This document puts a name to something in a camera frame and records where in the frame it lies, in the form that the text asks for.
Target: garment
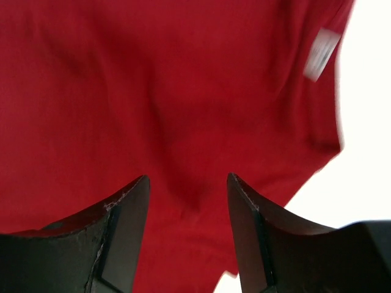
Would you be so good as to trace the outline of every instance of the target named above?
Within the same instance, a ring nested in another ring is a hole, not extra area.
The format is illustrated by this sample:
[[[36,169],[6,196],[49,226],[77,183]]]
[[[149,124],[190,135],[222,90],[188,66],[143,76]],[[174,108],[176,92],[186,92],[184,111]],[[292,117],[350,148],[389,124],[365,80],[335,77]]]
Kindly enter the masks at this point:
[[[352,0],[0,2],[0,232],[39,229],[142,174],[135,293],[236,272],[225,182],[284,205],[340,151],[335,58]]]

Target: black plastic part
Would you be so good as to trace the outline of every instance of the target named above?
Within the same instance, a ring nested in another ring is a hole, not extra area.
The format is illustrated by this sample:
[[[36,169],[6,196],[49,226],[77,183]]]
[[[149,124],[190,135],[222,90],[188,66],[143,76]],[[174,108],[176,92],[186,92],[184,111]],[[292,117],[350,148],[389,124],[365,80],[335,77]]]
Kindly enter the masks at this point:
[[[228,176],[243,293],[389,293],[391,222],[339,230],[294,215]]]
[[[149,192],[141,176],[42,230],[0,234],[0,292],[131,292]]]

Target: white background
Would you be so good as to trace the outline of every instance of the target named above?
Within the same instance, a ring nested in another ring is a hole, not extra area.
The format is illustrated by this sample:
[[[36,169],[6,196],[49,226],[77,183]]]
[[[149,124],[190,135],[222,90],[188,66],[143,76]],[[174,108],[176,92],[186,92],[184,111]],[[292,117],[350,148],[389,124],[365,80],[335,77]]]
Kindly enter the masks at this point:
[[[336,88],[343,151],[287,209],[340,228],[391,219],[391,1],[356,0],[339,55]],[[215,293],[239,293],[224,275]]]

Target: red shirt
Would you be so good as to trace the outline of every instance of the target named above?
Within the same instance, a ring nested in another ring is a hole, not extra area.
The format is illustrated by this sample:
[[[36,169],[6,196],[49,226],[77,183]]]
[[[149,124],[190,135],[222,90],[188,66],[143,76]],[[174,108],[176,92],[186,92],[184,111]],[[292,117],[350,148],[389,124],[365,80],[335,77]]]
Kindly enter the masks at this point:
[[[236,271],[225,182],[284,205],[340,151],[335,56],[352,0],[0,1],[0,232],[152,181],[135,293]]]

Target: fabric label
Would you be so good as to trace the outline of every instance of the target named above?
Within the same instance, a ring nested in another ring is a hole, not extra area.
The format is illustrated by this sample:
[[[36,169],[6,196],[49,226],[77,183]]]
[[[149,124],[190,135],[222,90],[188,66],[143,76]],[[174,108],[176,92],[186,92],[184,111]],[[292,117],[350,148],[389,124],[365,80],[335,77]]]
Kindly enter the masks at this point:
[[[312,44],[309,58],[304,68],[304,76],[317,81],[326,67],[341,35],[328,29],[320,29]]]

